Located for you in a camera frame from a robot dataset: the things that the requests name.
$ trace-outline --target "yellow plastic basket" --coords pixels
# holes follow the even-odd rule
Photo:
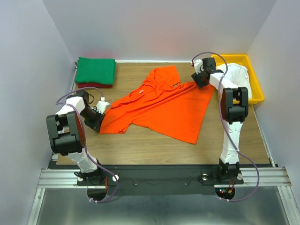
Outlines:
[[[244,54],[232,54],[232,55],[221,55],[224,57],[227,63],[237,63],[239,65],[243,65],[248,69],[248,75],[250,80],[250,86],[252,89],[252,99],[249,99],[249,105],[257,104],[264,100],[263,92],[261,87],[259,86],[258,80],[255,76],[254,70],[252,68],[251,62],[247,55]],[[217,66],[224,64],[223,60],[217,55],[212,55],[215,58]]]

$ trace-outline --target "folded red cloth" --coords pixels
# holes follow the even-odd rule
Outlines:
[[[112,88],[112,85],[101,84],[101,83],[77,83],[78,88],[95,87],[95,88]]]

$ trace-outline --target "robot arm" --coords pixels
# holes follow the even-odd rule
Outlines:
[[[211,84],[218,89],[223,71],[216,69],[214,58],[196,60],[194,64],[195,73],[193,80],[199,88]],[[248,115],[248,90],[245,87],[238,87],[226,77],[221,83],[221,113],[224,125],[223,150],[220,156],[217,175],[220,180],[227,180],[237,177],[240,171],[239,155],[233,146],[230,138],[238,147],[240,131],[243,122]],[[233,104],[233,100],[239,100],[238,104]]]
[[[77,91],[66,99],[66,105],[54,115],[46,118],[50,146],[54,153],[60,153],[69,157],[80,168],[79,177],[89,183],[98,185],[102,182],[103,172],[92,162],[98,162],[96,158],[85,151],[86,140],[83,127],[77,112],[84,117],[84,123],[96,132],[100,132],[100,126],[105,116],[108,102],[101,98],[95,108],[89,106],[89,95],[86,91]]]

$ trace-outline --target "stack of folded cloth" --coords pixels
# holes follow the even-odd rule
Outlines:
[[[111,88],[116,74],[114,59],[88,59],[79,57],[75,82],[78,88]]]

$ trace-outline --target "green cloth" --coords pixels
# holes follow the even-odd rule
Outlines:
[[[101,83],[113,85],[116,74],[114,59],[88,59],[79,57],[76,83]]]

